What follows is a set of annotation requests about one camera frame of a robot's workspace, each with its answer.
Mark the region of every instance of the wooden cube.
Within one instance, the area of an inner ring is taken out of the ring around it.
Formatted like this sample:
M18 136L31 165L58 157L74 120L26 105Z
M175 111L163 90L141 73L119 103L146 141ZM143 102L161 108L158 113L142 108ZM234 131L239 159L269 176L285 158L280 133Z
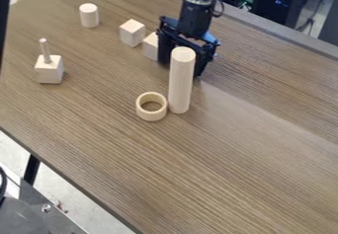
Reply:
M145 25L130 19L120 26L120 39L131 47L139 45L145 37Z
M35 66L36 80L39 83L59 84L63 77L63 61L59 55L50 56L51 63L45 63L40 55Z
M152 59L157 60L158 53L158 35L157 33L152 33L143 40L142 44L143 54Z

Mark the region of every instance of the tall wooden cylinder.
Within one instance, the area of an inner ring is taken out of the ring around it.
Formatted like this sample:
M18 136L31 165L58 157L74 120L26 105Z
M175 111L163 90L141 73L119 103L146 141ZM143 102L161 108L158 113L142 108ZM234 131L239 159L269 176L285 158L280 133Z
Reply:
M169 110L175 114L189 109L193 88L196 54L188 47L176 47L171 52L169 78Z

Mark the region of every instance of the wooden ring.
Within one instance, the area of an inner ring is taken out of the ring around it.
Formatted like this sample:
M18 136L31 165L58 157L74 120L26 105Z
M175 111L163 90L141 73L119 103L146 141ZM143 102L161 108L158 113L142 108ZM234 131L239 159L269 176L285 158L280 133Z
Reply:
M157 103L162 107L154 112L147 111L142 107L142 105L150 102ZM168 110L167 99L159 93L146 92L144 94L141 94L136 99L136 113L139 117L141 117L144 120L147 121L161 120L167 115L167 110Z

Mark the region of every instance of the table leg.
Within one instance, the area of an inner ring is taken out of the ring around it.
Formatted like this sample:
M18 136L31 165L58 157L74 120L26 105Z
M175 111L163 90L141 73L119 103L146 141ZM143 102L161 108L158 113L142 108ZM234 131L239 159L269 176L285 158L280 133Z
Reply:
M35 156L31 155L24 175L24 180L31 186L34 184L36 180L39 166L40 160L37 159Z

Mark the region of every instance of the black equipment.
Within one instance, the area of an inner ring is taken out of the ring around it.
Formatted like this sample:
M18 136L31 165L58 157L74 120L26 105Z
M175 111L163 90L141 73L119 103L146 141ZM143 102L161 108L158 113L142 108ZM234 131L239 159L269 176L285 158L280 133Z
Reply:
M221 12L216 12L214 9L217 1L221 5ZM188 46L197 55L194 77L201 76L220 45L220 42L209 33L211 19L220 17L223 10L221 0L183 0L179 20L160 17L160 27L157 30L158 61L161 64L168 64L171 51L175 46ZM190 39L202 40L205 44L200 46Z
M305 3L306 0L254 0L251 12L294 29Z

